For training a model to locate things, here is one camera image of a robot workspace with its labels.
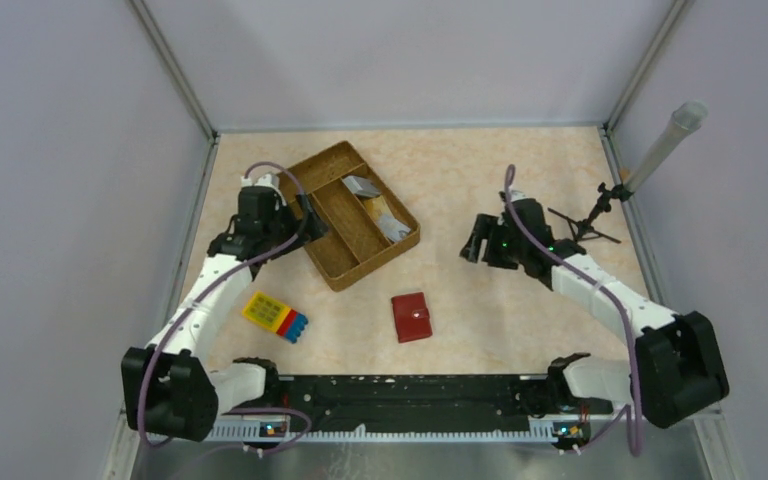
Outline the brown woven divided tray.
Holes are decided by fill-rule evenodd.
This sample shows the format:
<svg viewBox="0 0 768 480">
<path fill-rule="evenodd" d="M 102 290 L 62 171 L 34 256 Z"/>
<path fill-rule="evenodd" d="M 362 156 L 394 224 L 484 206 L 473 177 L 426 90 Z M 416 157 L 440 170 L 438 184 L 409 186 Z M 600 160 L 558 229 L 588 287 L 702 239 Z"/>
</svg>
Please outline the brown woven divided tray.
<svg viewBox="0 0 768 480">
<path fill-rule="evenodd" d="M 332 291 L 349 288 L 420 242 L 415 216 L 350 142 L 334 144 L 287 170 L 300 181 L 328 225 L 329 232 L 305 251 Z M 342 182 L 351 175 L 371 181 L 382 192 L 392 216 L 409 228 L 403 239 L 386 237 L 361 199 Z"/>
</svg>

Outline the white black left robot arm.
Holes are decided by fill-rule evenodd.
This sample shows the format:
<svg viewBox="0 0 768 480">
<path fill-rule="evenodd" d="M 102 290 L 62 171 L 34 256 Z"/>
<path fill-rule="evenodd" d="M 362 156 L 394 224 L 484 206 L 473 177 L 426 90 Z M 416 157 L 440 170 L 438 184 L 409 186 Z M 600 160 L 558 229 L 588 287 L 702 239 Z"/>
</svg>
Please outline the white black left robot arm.
<svg viewBox="0 0 768 480">
<path fill-rule="evenodd" d="M 293 200 L 275 174 L 243 176 L 237 211 L 209 243 L 189 293 L 144 347 L 121 361 L 128 426 L 142 441 L 150 435 L 202 441 L 216 419 L 246 403 L 257 413 L 279 404 L 280 386 L 256 360 L 235 361 L 218 371 L 206 362 L 237 298 L 265 264 L 322 237 L 328 227 L 301 182 Z"/>
</svg>

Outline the grey credit cards stack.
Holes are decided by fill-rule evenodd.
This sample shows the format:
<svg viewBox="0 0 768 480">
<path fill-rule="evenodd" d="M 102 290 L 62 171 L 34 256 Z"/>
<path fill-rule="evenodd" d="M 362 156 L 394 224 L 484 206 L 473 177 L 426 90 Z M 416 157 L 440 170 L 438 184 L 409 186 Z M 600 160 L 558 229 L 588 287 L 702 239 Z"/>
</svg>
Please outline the grey credit cards stack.
<svg viewBox="0 0 768 480">
<path fill-rule="evenodd" d="M 343 177 L 341 181 L 350 193 L 360 198 L 376 198 L 382 194 L 371 180 L 364 177 L 348 175 Z"/>
</svg>

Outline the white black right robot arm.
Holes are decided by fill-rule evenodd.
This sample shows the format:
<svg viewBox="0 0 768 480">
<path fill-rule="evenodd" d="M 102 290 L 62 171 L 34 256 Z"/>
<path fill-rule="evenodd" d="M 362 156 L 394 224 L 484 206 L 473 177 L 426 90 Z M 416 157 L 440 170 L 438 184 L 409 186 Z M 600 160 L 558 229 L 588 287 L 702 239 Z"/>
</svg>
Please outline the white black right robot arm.
<svg viewBox="0 0 768 480">
<path fill-rule="evenodd" d="M 731 392 L 712 321 L 680 314 L 625 285 L 576 242 L 554 237 L 542 205 L 502 192 L 498 215 L 479 213 L 460 256 L 471 263 L 521 270 L 571 300 L 627 348 L 623 360 L 587 353 L 550 367 L 549 404 L 572 412 L 586 398 L 624 403 L 666 429 L 725 399 Z"/>
</svg>

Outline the red leather card holder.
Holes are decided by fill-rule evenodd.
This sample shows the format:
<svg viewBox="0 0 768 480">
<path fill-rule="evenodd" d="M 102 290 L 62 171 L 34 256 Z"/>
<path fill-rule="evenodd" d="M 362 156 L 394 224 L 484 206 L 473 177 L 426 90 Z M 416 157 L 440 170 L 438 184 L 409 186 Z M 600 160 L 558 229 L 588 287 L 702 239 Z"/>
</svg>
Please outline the red leather card holder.
<svg viewBox="0 0 768 480">
<path fill-rule="evenodd" d="M 423 292 L 391 298 L 394 325 L 399 343 L 408 343 L 433 335 L 431 315 Z"/>
</svg>

